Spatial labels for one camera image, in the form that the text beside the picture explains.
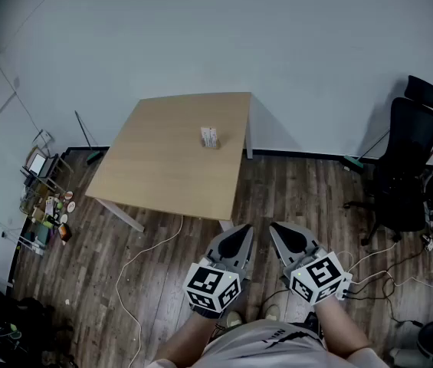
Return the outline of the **teal box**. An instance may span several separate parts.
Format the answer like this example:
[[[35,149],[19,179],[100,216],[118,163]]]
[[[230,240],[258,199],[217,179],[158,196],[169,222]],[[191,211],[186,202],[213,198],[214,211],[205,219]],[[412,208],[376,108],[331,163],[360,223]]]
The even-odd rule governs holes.
[[[41,243],[42,245],[47,245],[50,239],[51,230],[40,224],[35,227],[35,238],[36,241]]]

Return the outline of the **wooden table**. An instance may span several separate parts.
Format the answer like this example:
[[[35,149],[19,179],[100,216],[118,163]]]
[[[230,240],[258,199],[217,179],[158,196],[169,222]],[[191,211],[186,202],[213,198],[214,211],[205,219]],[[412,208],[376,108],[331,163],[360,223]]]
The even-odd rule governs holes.
[[[124,205],[219,221],[231,220],[242,156],[252,157],[248,92],[142,99],[97,168],[86,195],[143,231]],[[201,145],[217,130],[220,149]]]

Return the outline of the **white metal stand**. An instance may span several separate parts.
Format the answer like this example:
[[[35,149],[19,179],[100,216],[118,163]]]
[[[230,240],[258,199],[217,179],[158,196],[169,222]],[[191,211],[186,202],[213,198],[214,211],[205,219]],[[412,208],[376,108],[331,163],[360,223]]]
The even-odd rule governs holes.
[[[19,229],[13,229],[8,227],[6,224],[0,222],[0,229],[1,229],[1,237],[3,239],[9,240],[11,242],[14,242],[15,244],[18,244],[21,235],[21,228]]]

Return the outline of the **open laptop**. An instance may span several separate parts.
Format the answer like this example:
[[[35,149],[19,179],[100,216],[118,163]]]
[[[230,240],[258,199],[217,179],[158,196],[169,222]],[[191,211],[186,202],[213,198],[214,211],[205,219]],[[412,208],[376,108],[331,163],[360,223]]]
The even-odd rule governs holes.
[[[48,160],[49,159],[47,157],[36,153],[31,162],[31,165],[29,166],[29,172],[34,174],[35,176],[45,178],[48,174]]]

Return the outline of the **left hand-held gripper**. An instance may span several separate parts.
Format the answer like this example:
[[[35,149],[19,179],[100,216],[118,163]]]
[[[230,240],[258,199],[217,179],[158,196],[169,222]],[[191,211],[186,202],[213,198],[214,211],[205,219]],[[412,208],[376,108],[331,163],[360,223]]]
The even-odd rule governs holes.
[[[235,226],[214,237],[207,255],[191,264],[183,291],[194,312],[210,319],[225,315],[243,291],[253,240],[254,228],[250,224]]]

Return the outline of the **person's left shoe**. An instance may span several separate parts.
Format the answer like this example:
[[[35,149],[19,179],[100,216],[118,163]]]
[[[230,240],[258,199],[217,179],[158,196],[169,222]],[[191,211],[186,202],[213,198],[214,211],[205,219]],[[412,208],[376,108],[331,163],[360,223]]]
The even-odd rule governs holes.
[[[226,327],[237,327],[244,323],[242,316],[237,311],[230,311],[226,318]]]

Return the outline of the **person's left forearm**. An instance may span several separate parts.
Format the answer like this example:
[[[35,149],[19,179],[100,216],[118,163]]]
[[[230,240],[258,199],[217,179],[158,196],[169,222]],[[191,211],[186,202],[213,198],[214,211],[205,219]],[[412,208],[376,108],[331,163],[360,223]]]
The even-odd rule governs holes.
[[[202,356],[218,319],[193,312],[188,320],[158,349],[155,361],[168,360],[177,368],[192,366]]]

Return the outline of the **person's right forearm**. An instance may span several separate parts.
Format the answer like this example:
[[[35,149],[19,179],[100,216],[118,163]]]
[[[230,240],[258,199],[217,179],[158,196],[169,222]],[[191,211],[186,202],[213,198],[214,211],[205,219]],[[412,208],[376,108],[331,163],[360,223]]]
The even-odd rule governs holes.
[[[335,297],[315,304],[314,310],[331,353],[346,359],[358,350],[370,346],[364,331],[356,325]]]

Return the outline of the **black-handled green broom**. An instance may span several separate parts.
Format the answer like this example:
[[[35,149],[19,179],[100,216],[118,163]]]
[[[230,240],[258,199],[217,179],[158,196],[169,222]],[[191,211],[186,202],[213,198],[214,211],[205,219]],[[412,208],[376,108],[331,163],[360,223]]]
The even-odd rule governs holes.
[[[93,163],[95,163],[96,161],[100,160],[100,159],[103,157],[103,152],[101,152],[101,151],[98,150],[98,149],[94,149],[94,148],[91,146],[90,141],[89,141],[89,139],[88,139],[88,136],[87,136],[86,130],[85,130],[85,128],[84,128],[84,125],[83,125],[83,122],[82,122],[82,120],[81,120],[81,118],[80,118],[79,113],[78,113],[76,110],[74,111],[74,113],[75,113],[75,117],[77,118],[77,122],[78,122],[79,125],[80,125],[81,131],[82,131],[82,134],[84,135],[84,138],[85,138],[85,140],[87,141],[87,145],[88,145],[89,150],[90,150],[90,155],[87,157],[87,165],[92,165]]]

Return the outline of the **person's white t-shirt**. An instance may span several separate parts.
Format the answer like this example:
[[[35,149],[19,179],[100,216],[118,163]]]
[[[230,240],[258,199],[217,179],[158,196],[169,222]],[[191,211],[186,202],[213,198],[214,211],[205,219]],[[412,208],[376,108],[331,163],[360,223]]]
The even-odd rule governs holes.
[[[311,330],[256,320],[209,343],[192,368],[389,368],[371,348],[346,358],[329,352]]]

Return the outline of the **green-headed floor brush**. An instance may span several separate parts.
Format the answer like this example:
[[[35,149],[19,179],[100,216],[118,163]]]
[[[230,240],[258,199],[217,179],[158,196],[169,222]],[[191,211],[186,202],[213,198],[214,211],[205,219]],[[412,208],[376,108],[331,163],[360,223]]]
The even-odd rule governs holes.
[[[362,174],[364,172],[364,165],[361,162],[361,159],[364,158],[372,149],[374,149],[378,144],[382,142],[384,138],[389,135],[390,129],[387,129],[377,141],[374,142],[367,150],[365,150],[361,156],[352,157],[352,156],[343,156],[340,159],[340,163],[343,165],[343,168],[348,171],[353,171],[358,174]]]

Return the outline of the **black office chair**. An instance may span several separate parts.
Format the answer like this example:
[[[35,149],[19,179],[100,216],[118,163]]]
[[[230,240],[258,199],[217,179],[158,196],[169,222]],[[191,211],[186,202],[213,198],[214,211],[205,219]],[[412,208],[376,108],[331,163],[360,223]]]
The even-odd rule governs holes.
[[[0,291],[0,364],[39,366],[42,353],[57,347],[57,335],[74,330],[67,322],[53,324],[53,313],[33,297],[18,301]]]
[[[404,95],[392,101],[389,140],[378,159],[372,179],[364,192],[369,202],[349,201],[343,207],[358,207],[374,212],[375,223],[367,246],[379,226],[395,233],[418,232],[425,228],[424,189],[421,176],[433,149],[433,85],[410,75]]]

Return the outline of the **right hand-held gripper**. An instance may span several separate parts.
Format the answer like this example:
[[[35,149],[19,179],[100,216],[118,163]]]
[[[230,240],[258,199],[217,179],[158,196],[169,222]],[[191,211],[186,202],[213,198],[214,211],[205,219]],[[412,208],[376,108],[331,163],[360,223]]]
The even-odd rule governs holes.
[[[269,231],[278,258],[287,266],[284,279],[292,293],[310,305],[332,296],[344,299],[352,275],[343,269],[333,251],[317,247],[309,229],[290,222],[272,222]]]

